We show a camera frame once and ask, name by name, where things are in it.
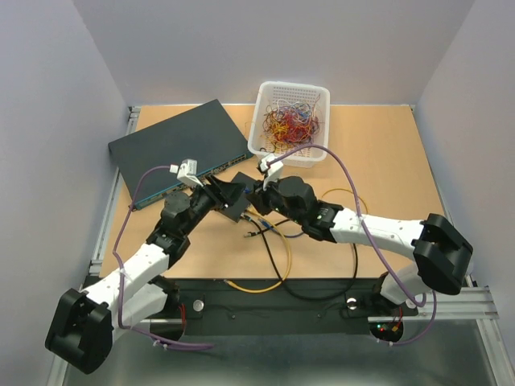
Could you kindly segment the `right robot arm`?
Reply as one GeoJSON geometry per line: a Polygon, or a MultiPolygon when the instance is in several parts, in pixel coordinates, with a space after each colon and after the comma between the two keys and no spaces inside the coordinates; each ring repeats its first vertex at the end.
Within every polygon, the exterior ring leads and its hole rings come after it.
{"type": "Polygon", "coordinates": [[[300,177],[257,181],[246,198],[260,215],[277,212],[314,240],[361,244],[377,254],[389,251],[410,258],[411,264],[403,269],[388,268],[370,294],[371,307],[380,314],[430,291],[457,295],[468,275],[473,247],[439,214],[431,213],[424,220],[358,214],[317,199],[300,177]]]}

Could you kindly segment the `small black network switch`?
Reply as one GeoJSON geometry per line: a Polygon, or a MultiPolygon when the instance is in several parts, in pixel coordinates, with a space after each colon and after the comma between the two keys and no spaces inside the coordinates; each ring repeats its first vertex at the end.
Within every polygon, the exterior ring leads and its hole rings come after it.
{"type": "Polygon", "coordinates": [[[248,175],[238,172],[231,180],[232,183],[244,183],[245,189],[238,201],[233,205],[226,209],[220,211],[220,214],[228,218],[229,220],[237,223],[240,221],[241,216],[244,214],[245,210],[249,207],[250,202],[246,198],[246,194],[250,193],[253,189],[253,185],[255,180],[249,177],[248,175]]]}

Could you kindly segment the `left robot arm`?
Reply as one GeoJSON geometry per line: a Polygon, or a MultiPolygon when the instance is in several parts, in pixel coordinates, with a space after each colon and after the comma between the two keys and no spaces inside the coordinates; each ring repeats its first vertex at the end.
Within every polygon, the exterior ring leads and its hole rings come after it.
{"type": "Polygon", "coordinates": [[[211,211],[233,206],[244,191],[244,183],[210,176],[190,195],[170,193],[153,232],[131,258],[97,283],[81,291],[69,289],[60,297],[44,346],[90,374],[125,331],[135,331],[152,314],[172,316],[179,297],[162,273],[185,254],[189,235],[200,221],[211,211]]]}

